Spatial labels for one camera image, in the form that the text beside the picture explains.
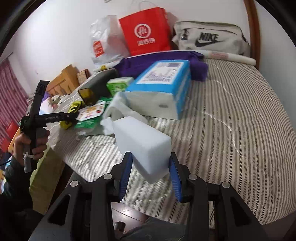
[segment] silver screw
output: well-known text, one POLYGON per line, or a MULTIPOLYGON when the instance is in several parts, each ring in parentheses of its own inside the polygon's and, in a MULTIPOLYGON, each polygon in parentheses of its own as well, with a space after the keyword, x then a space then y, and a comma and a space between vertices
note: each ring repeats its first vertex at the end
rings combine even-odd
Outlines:
POLYGON ((228 183, 228 182, 222 182, 222 187, 224 187, 224 188, 230 188, 230 183, 228 183))
POLYGON ((190 180, 196 180, 197 179, 197 175, 195 175, 195 174, 190 174, 188 177, 189 177, 190 180))
POLYGON ((78 185, 78 181, 72 181, 71 183, 70 183, 70 186, 71 187, 76 187, 78 185))
POLYGON ((109 173, 104 175, 104 179, 105 179, 105 180, 109 180, 109 179, 111 179, 111 178, 112 178, 112 175, 109 174, 109 173))

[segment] person's arm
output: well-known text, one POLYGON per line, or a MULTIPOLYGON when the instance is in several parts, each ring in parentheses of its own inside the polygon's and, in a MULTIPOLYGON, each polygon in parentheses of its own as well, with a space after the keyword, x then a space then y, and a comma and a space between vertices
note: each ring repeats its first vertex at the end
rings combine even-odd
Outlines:
MULTIPOLYGON (((37 147, 32 150, 34 160, 39 160, 43 157, 44 151, 47 148, 47 141, 47 137, 37 139, 37 147)), ((23 145, 29 145, 30 142, 30 139, 23 133, 15 139, 13 157, 5 171, 6 183, 4 184, 3 195, 7 197, 16 212, 33 207, 32 198, 29 193, 32 173, 24 172, 23 159, 23 145)))

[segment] hi logo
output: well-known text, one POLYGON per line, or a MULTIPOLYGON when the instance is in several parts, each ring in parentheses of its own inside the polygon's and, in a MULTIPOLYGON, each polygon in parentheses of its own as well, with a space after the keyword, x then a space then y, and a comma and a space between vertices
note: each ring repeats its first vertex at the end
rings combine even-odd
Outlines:
POLYGON ((135 27, 134 32, 138 38, 145 39, 151 34, 151 28, 147 24, 140 23, 135 27))
POLYGON ((209 44, 224 42, 224 41, 217 41, 218 36, 219 36, 218 34, 200 33, 199 38, 195 42, 195 46, 196 47, 203 47, 203 46, 206 46, 209 44))

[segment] blue gripper pad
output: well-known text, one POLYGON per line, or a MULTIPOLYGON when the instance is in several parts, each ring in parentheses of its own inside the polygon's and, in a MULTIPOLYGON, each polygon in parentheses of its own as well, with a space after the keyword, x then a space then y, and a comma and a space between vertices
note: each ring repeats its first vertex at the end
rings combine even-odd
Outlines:
POLYGON ((128 187, 128 180, 131 174, 131 168, 133 166, 133 155, 130 152, 126 152, 126 154, 124 155, 124 158, 126 157, 126 155, 128 155, 127 157, 127 163, 126 163, 126 167, 123 171, 123 174, 121 176, 121 180, 119 183, 119 199, 120 201, 122 201, 122 198, 126 195, 126 189, 128 187))
POLYGON ((175 196, 177 200, 181 202, 181 200, 183 199, 183 195, 181 192, 181 180, 179 178, 177 168, 175 166, 172 156, 170 157, 168 169, 170 171, 170 178, 172 181, 172 186, 175 192, 175 196))

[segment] striped bedsheet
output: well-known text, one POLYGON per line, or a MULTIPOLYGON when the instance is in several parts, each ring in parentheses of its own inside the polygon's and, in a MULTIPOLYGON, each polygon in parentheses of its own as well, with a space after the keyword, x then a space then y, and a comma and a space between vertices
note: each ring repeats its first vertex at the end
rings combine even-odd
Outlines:
MULTIPOLYGON (((171 136, 173 151, 191 173, 230 182, 261 224, 285 217, 296 210, 296 137, 282 104, 254 66, 205 61, 208 78, 191 82, 182 119, 147 117, 149 125, 171 136)), ((77 99, 72 93, 58 111, 77 99)), ((49 128, 52 148, 87 181, 121 162, 113 137, 77 141, 73 129, 49 128)), ((123 202, 161 220, 186 222, 188 205, 176 202, 169 176, 151 185, 133 168, 123 202)))

